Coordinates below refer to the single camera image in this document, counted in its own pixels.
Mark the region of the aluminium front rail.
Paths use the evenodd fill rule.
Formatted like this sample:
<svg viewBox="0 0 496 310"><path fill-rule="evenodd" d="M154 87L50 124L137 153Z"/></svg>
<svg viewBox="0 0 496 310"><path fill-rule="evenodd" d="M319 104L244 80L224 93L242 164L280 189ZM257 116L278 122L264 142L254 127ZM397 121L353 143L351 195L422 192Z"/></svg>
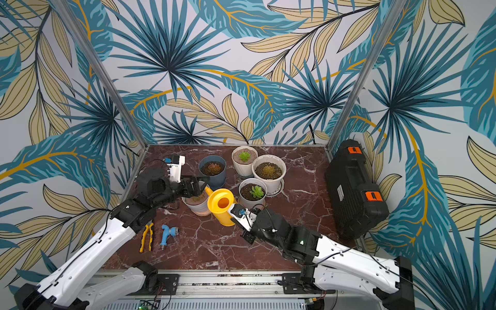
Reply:
<svg viewBox="0 0 496 310"><path fill-rule="evenodd" d="M90 298L90 308L100 309L111 302L134 293L142 288L147 277L157 275L154 269L144 272L140 268L131 267L125 272L116 275L104 282L86 288L85 285L92 278L88 272L65 272L60 274L60 278L51 281L52 287L44 296L55 297L60 306L68 306L77 298ZM193 272L180 275L179 284L186 283L192 287L226 289L239 286L268 286L276 284L282 278L283 273L268 271L266 273L256 273L254 271L242 272L240 274L229 272L227 274L213 275L208 272ZM324 291L329 289L345 289L355 291L363 295L376 297L374 289L379 289L386 294L394 294L399 291L399 277L392 271L380 268L378 271L367 270L365 275L351 275L338 269L332 269L323 265L316 267L305 267L300 272L300 279L305 284L314 284Z"/></svg>

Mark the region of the small white pot green succulent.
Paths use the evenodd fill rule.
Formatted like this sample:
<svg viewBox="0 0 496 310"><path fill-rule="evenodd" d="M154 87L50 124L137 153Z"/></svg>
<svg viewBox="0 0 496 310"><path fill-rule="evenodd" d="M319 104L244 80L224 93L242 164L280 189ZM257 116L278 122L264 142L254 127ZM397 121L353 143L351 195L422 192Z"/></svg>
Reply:
<svg viewBox="0 0 496 310"><path fill-rule="evenodd" d="M248 178L239 185L238 189L238 203L243 207L248 209L265 207L267 196L265 183L256 178Z"/></svg>

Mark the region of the blue pot red succulent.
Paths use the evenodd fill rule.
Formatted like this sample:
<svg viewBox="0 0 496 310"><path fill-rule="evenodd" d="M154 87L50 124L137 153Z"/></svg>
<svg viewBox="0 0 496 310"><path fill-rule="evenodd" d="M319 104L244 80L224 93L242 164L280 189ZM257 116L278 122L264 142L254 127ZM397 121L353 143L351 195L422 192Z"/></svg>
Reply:
<svg viewBox="0 0 496 310"><path fill-rule="evenodd" d="M209 177L209 181L207 183L213 191L224 186L227 164L221 156L206 156L200 161L199 169L204 176Z"/></svg>

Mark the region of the blue spray nozzle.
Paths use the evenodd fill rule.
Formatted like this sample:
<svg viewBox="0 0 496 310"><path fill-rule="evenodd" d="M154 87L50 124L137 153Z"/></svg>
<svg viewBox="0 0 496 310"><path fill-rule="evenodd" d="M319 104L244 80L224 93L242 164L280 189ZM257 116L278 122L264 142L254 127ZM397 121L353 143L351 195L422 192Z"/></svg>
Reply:
<svg viewBox="0 0 496 310"><path fill-rule="evenodd" d="M179 228L169 227L168 225L162 225L161 228L163 232L162 232L160 247L164 249L167 246L167 241L169 237L176 237L179 235Z"/></svg>

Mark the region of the white pot pink succulent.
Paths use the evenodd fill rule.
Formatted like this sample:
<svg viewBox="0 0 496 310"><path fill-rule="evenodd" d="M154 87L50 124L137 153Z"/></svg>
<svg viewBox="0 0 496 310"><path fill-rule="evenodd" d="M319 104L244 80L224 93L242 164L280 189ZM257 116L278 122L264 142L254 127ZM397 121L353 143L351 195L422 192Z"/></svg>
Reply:
<svg viewBox="0 0 496 310"><path fill-rule="evenodd" d="M208 208L209 197L192 197L192 198L182 198L182 201L186 206L198 216L208 216L211 211Z"/></svg>

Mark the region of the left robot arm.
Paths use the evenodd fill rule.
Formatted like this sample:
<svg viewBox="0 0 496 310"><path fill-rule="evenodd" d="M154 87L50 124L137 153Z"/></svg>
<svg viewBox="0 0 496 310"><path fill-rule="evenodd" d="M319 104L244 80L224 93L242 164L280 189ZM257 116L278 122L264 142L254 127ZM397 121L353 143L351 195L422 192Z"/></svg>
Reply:
<svg viewBox="0 0 496 310"><path fill-rule="evenodd" d="M136 177L135 193L111 211L103 228L72 258L40 283L25 284L15 292L18 309L100 309L140 290L154 293L164 288L157 269L144 261L93 288L85 285L121 246L152 222L159 208L201 195L208 181L207 176L182 176L179 165L171 165L168 171L144 170Z"/></svg>

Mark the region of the large white pot yellow succulent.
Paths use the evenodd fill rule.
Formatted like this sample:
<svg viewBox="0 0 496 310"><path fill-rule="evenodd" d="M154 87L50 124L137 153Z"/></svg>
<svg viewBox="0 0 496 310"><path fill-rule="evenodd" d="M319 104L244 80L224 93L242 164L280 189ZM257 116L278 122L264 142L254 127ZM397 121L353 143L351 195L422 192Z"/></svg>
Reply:
<svg viewBox="0 0 496 310"><path fill-rule="evenodd" d="M267 196L276 196L283 189L287 168L278 156L267 154L257 157L252 172L255 178L266 185Z"/></svg>

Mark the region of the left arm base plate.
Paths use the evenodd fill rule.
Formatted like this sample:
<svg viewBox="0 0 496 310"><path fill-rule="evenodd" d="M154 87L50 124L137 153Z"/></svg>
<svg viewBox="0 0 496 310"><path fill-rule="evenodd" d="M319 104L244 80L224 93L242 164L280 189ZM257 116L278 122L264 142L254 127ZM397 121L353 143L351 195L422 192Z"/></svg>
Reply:
<svg viewBox="0 0 496 310"><path fill-rule="evenodd" d="M179 279L179 274L152 275L146 278L141 289L134 293L128 294L128 296L175 296L178 289Z"/></svg>

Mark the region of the white ribbed pot green succulent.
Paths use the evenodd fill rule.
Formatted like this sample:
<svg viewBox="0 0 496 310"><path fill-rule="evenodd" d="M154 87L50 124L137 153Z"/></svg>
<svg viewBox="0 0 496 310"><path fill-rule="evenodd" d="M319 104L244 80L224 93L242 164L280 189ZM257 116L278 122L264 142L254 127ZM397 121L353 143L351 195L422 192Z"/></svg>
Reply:
<svg viewBox="0 0 496 310"><path fill-rule="evenodd" d="M236 174L246 179L253 177L253 162L257 159L258 152L249 146L237 147L231 155Z"/></svg>

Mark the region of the yellow handled pliers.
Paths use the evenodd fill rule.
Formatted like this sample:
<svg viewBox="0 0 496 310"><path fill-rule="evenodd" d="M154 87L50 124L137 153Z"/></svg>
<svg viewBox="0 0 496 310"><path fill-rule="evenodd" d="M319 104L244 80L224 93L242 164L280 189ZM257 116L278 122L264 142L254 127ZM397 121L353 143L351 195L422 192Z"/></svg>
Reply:
<svg viewBox="0 0 496 310"><path fill-rule="evenodd" d="M152 251L152 243L154 237L153 226L153 222L145 225L145 231L142 234L141 246L139 248L140 253L144 253L145 250Z"/></svg>

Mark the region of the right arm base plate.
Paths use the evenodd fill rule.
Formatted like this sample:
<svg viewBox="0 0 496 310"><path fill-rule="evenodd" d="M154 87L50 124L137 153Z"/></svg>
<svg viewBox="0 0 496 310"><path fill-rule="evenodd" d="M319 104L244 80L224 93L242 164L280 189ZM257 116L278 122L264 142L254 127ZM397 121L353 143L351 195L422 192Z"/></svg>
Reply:
<svg viewBox="0 0 496 310"><path fill-rule="evenodd" d="M335 294L337 292L335 289L324 291L317 288L314 284L303 283L303 281L300 279L300 273L283 273L282 278L280 280L277 280L277 284L283 287L284 294L286 295L328 295Z"/></svg>

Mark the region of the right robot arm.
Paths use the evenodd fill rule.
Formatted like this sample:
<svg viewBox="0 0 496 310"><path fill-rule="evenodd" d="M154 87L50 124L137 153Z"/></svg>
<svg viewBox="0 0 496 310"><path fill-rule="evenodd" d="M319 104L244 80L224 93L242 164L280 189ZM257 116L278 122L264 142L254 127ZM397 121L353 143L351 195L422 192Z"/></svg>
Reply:
<svg viewBox="0 0 496 310"><path fill-rule="evenodd" d="M415 308L409 259L365 254L306 227L292 226L271 209L236 204L229 213L247 242L271 244L285 259L301 265L297 285L306 293L345 289L368 295L386 309Z"/></svg>

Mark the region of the yellow plastic watering can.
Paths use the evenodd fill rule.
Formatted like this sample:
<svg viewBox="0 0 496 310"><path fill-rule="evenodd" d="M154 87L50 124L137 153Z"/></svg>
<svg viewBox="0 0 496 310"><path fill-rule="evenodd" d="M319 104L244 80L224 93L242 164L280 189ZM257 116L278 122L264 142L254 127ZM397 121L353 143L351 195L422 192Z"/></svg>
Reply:
<svg viewBox="0 0 496 310"><path fill-rule="evenodd" d="M217 189L213 191L209 186L205 188L209 198L207 206L215 218L226 227L234 226L229 208L236 203L233 193L228 189Z"/></svg>

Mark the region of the right aluminium frame post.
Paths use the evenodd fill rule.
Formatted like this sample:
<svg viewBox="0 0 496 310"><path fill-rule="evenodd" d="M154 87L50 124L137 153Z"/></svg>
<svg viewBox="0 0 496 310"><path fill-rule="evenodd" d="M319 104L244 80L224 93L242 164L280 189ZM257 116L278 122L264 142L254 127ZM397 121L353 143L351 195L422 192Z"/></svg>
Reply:
<svg viewBox="0 0 496 310"><path fill-rule="evenodd" d="M375 39L374 44L371 45L368 56L359 72L358 78L356 79L355 85L350 92L347 102L341 110L340 117L326 146L326 152L330 160L333 159L333 149L338 145L339 136L346 126L347 119L351 114L353 106L363 88L366 78L373 70L375 63L380 56L386 41L388 40L387 37L393 30L405 3L406 1L393 1L391 3L390 10L381 25L381 28L379 28L377 38Z"/></svg>

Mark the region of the aluminium frame post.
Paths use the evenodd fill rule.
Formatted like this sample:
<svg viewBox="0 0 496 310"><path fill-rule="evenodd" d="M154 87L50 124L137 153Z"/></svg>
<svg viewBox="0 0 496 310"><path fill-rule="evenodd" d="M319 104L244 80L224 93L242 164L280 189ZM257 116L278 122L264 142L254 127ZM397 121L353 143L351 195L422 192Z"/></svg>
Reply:
<svg viewBox="0 0 496 310"><path fill-rule="evenodd" d="M93 68L94 73L100 80L100 83L105 87L113 103L120 111L121 117L129 126L131 133L133 134L141 148L146 149L148 147L148 143L143 138L141 131L138 129L137 125L132 119L129 110L126 108L122 97L120 96L117 88L111 80L111 77L106 71L91 42L87 38L87 35L85 35L83 27L77 22L76 15L68 5L68 1L54 0L51 1L51 4L57 11L57 13L61 15L62 21L65 23L69 32L72 34L74 41L77 43L77 45L80 47L81 51L87 58L89 65Z"/></svg>
<svg viewBox="0 0 496 310"><path fill-rule="evenodd" d="M393 30L405 3L406 1L393 1L391 3L390 10L381 25L381 28L379 28L377 38L375 39L374 44L371 45L368 56L359 72L358 78L356 79L355 85L350 92L347 102L341 110L340 117L326 146L326 152L330 160L333 159L333 149L338 145L339 136L346 126L347 119L351 114L353 106L363 88L366 78L373 70L375 63L380 56L386 41L388 40L387 37Z"/></svg>

